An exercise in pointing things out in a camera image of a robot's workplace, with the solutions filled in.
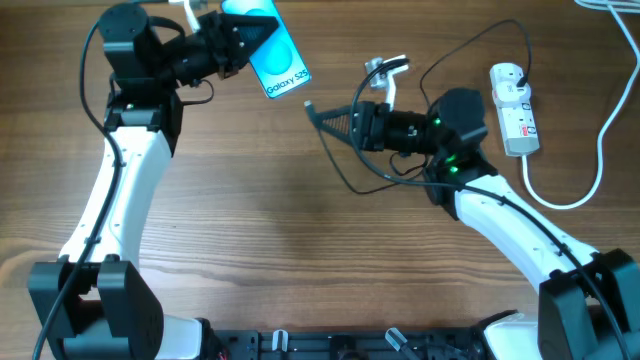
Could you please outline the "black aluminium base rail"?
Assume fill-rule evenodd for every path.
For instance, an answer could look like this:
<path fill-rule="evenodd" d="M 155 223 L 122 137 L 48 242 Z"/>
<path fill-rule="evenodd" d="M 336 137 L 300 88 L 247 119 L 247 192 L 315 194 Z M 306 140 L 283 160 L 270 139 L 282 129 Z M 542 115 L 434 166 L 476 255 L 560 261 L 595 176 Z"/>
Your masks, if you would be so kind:
<path fill-rule="evenodd" d="M 213 333 L 206 359 L 492 359 L 481 331 L 435 328 L 406 331 L 272 332 L 222 330 Z"/>

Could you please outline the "Galaxy S25 smartphone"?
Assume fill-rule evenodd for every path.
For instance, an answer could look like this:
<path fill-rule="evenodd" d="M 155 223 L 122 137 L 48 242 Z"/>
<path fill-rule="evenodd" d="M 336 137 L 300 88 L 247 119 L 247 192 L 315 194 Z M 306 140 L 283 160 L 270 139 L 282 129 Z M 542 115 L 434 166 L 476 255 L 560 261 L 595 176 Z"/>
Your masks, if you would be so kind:
<path fill-rule="evenodd" d="M 273 0 L 227 0 L 225 13 L 273 16 L 278 29 L 250 57 L 250 63 L 269 99 L 275 99 L 311 81 L 311 73 L 300 55 Z"/>

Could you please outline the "white power strip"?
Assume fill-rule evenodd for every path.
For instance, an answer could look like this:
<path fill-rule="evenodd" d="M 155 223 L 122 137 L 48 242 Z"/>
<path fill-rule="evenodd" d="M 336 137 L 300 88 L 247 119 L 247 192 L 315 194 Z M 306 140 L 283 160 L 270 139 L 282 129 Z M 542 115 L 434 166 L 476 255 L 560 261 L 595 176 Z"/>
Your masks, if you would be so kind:
<path fill-rule="evenodd" d="M 490 69 L 489 76 L 492 85 L 491 95 L 493 86 L 501 81 L 513 81 L 518 87 L 528 84 L 518 85 L 524 77 L 524 73 L 521 67 L 513 63 L 495 64 Z M 495 106 L 506 155 L 521 157 L 536 152 L 540 148 L 540 142 L 532 112 L 531 98 L 528 102 L 517 104 L 514 107 L 498 107 L 496 104 Z"/>

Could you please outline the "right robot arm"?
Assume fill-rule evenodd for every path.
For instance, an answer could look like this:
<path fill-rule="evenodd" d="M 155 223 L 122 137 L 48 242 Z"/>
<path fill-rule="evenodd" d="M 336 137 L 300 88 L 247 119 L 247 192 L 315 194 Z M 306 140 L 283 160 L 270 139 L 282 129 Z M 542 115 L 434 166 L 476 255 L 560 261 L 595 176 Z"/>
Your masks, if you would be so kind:
<path fill-rule="evenodd" d="M 625 251 L 597 251 L 520 198 L 480 149 L 488 130 L 479 92 L 447 91 L 425 114 L 355 100 L 318 112 L 304 104 L 320 134 L 358 156 L 393 150 L 427 158 L 430 201 L 487 238 L 538 294 L 534 320 L 511 312 L 481 338 L 492 359 L 636 359 L 639 266 Z"/>

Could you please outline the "white USB charger plug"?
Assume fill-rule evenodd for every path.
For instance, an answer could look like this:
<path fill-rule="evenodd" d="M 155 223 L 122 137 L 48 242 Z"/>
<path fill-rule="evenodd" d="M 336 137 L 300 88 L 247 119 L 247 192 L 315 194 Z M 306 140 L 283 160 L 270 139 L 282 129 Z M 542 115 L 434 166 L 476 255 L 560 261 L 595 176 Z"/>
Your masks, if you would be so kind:
<path fill-rule="evenodd" d="M 514 107 L 530 100 L 531 88 L 528 84 L 518 87 L 513 81 L 501 81 L 493 86 L 492 98 L 498 107 Z"/>

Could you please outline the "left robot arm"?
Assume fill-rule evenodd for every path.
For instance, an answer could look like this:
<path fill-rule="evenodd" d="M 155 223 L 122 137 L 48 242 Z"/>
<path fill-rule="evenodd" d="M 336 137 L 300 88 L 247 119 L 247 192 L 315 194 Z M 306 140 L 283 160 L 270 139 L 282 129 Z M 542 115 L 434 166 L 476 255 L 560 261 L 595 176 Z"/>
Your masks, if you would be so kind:
<path fill-rule="evenodd" d="M 81 220 L 53 262 L 34 264 L 28 291 L 42 328 L 33 353 L 58 359 L 225 359 L 202 318 L 167 315 L 139 272 L 154 192 L 175 154 L 182 86 L 229 78 L 276 33 L 266 14 L 212 11 L 186 25 L 139 2 L 107 9 L 91 27 L 111 65 L 104 156 Z"/>

